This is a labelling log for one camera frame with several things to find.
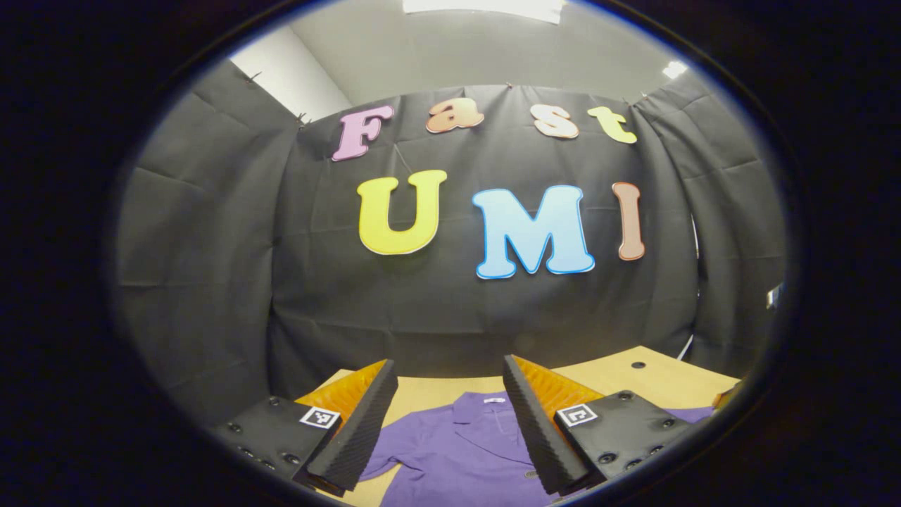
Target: purple polo shirt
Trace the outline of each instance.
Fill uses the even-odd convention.
[[[671,412],[694,422],[705,417],[706,409],[699,410]],[[544,492],[506,392],[465,392],[451,405],[412,412],[383,428],[360,481],[396,463],[403,466],[384,507],[544,507],[560,498]]]

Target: black fabric curtain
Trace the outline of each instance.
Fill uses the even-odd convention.
[[[485,120],[431,134],[429,108],[469,97]],[[560,106],[580,134],[532,124]],[[341,117],[389,105],[369,152],[332,161]],[[587,110],[626,119],[635,144]],[[411,173],[442,170],[439,227],[418,252],[379,255],[359,239],[357,187],[399,180],[389,223],[415,217]],[[636,185],[646,254],[626,262],[616,182]],[[472,196],[509,189],[533,216],[553,185],[582,189],[590,272],[545,263],[481,280],[481,210]],[[694,216],[701,258],[696,258]],[[202,423],[264,396],[296,397],[338,368],[385,357],[398,374],[500,374],[517,354],[556,367],[637,345],[741,375],[766,335],[766,291],[784,268],[778,197],[741,125],[700,83],[680,77],[647,100],[549,88],[475,86],[357,106],[298,130],[295,118],[231,64],[197,82],[150,139],[123,199],[122,310],[148,367]]]

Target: ceiling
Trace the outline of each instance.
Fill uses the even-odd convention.
[[[490,12],[404,14],[402,0],[341,0],[290,27],[353,105],[405,93],[513,83],[635,102],[669,81],[674,53],[591,5],[560,24]]]

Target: blue letter m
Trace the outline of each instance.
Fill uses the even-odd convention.
[[[472,196],[485,217],[485,261],[476,268],[479,278],[510,278],[516,264],[506,255],[506,242],[529,273],[538,271],[548,240],[553,254],[548,271],[556,274],[587,272],[595,267],[595,258],[585,248],[578,202],[582,190],[558,185],[544,191],[535,218],[529,216],[513,192],[507,189],[484,190]]]

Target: table surface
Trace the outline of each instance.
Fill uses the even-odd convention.
[[[632,364],[638,362],[645,366],[634,368]],[[717,394],[738,382],[738,379],[677,361],[643,346],[552,370],[602,394],[628,389],[664,409],[709,407]],[[339,370],[323,386],[349,373],[352,371]],[[410,412],[449,405],[464,392],[503,390],[504,382],[499,375],[458,379],[397,377],[397,393],[388,407],[382,427]],[[348,491],[343,498],[317,491],[350,505],[378,507],[400,466],[360,482],[354,491]]]

